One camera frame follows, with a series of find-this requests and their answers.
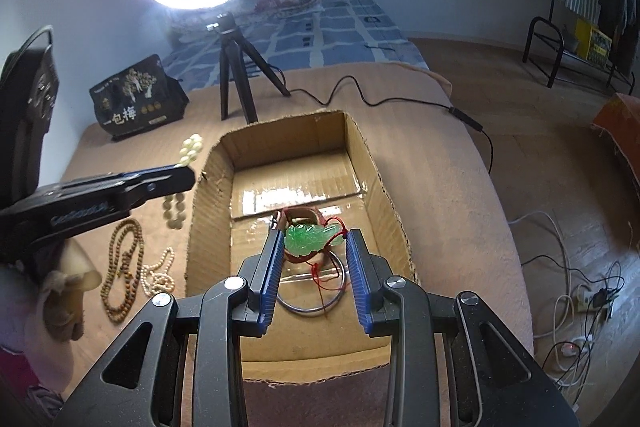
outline black tripod stand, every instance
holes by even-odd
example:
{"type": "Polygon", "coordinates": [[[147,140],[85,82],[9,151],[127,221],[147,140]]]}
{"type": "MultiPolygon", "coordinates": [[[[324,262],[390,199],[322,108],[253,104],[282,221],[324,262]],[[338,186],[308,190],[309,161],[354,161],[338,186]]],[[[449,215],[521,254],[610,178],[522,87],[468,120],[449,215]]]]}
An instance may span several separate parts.
{"type": "Polygon", "coordinates": [[[226,120],[229,116],[229,68],[231,68],[246,123],[258,121],[254,97],[251,94],[249,77],[246,74],[246,66],[242,54],[248,55],[283,96],[291,96],[291,93],[276,76],[267,61],[262,58],[262,55],[258,53],[258,50],[254,48],[251,42],[244,38],[231,13],[218,15],[218,22],[207,26],[207,29],[209,31],[215,30],[220,34],[220,44],[222,46],[222,49],[220,49],[220,109],[222,120],[226,120]]]}

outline black metal rack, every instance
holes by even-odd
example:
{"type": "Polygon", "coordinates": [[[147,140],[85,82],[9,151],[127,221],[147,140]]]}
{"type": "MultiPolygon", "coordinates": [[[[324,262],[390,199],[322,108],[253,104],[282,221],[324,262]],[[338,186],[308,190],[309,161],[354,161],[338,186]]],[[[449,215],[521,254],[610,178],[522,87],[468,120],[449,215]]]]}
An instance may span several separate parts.
{"type": "Polygon", "coordinates": [[[615,90],[615,88],[612,87],[611,85],[611,81],[615,78],[617,80],[622,81],[627,86],[629,86],[629,94],[632,94],[634,87],[636,87],[636,76],[633,73],[633,71],[631,72],[631,78],[627,78],[625,75],[623,75],[618,71],[615,63],[613,63],[611,60],[608,60],[607,64],[604,67],[602,67],[592,62],[589,62],[588,60],[585,60],[584,58],[576,55],[575,53],[572,53],[571,51],[569,51],[564,47],[564,37],[562,36],[562,32],[560,31],[560,28],[558,28],[558,26],[556,26],[552,22],[555,7],[556,7],[556,0],[551,0],[551,4],[549,6],[549,17],[545,19],[544,17],[537,16],[537,17],[533,17],[533,19],[531,20],[531,24],[529,25],[529,33],[527,35],[527,44],[525,45],[524,54],[522,55],[522,61],[525,64],[527,63],[527,61],[531,62],[531,64],[537,67],[546,76],[547,78],[546,87],[548,87],[549,89],[553,87],[556,80],[560,80],[561,82],[567,82],[569,84],[577,84],[577,82],[573,82],[566,78],[558,77],[558,71],[560,70],[560,68],[565,69],[567,71],[571,71],[573,73],[581,74],[582,76],[594,78],[595,80],[601,80],[601,78],[598,76],[593,76],[592,74],[586,73],[585,71],[575,70],[574,68],[570,68],[568,66],[563,65],[562,58],[567,56],[574,60],[579,61],[581,64],[588,66],[593,70],[599,71],[600,73],[607,74],[608,78],[607,78],[607,84],[605,85],[605,88],[604,88],[605,92],[611,89],[615,90]],[[558,35],[558,38],[549,37],[547,35],[537,32],[536,25],[538,23],[543,23],[544,25],[548,26],[548,28],[551,28],[558,35]],[[544,42],[547,46],[549,46],[556,52],[556,60],[554,61],[554,64],[550,73],[547,73],[545,69],[538,62],[536,62],[533,58],[530,57],[529,52],[530,52],[531,42],[533,40],[533,37],[538,38],[541,42],[544,42]]]}

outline yellow box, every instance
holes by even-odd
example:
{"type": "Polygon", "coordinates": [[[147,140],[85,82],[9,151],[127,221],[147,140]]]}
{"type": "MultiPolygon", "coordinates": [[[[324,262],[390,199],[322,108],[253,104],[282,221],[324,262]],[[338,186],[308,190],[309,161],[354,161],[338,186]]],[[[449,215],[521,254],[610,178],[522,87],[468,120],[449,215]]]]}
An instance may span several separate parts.
{"type": "Polygon", "coordinates": [[[611,51],[611,38],[582,19],[578,19],[575,23],[575,36],[579,41],[576,51],[578,57],[601,67],[607,64],[611,51]]]}

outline power strip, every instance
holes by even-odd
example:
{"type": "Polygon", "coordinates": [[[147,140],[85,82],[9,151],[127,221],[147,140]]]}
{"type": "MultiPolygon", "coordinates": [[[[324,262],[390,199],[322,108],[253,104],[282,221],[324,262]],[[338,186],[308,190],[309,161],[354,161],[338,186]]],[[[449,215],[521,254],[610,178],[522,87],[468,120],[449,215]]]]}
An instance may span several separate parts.
{"type": "Polygon", "coordinates": [[[607,319],[610,319],[613,313],[613,301],[617,296],[606,288],[593,292],[580,286],[574,297],[575,310],[582,313],[604,311],[607,319]]]}
{"type": "Polygon", "coordinates": [[[582,352],[584,346],[593,346],[593,335],[589,335],[586,339],[584,335],[575,337],[571,341],[562,344],[560,351],[566,358],[577,357],[582,352]]]}

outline black speaker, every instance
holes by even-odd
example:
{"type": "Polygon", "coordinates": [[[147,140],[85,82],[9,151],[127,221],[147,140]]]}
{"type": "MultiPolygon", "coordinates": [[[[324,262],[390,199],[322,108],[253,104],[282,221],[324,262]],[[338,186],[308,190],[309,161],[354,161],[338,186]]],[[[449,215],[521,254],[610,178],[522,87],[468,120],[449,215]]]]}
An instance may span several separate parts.
{"type": "Polygon", "coordinates": [[[33,194],[40,178],[42,142],[58,93],[50,28],[7,58],[0,76],[0,208],[33,194]],[[28,49],[43,33],[49,45],[28,49]]]}

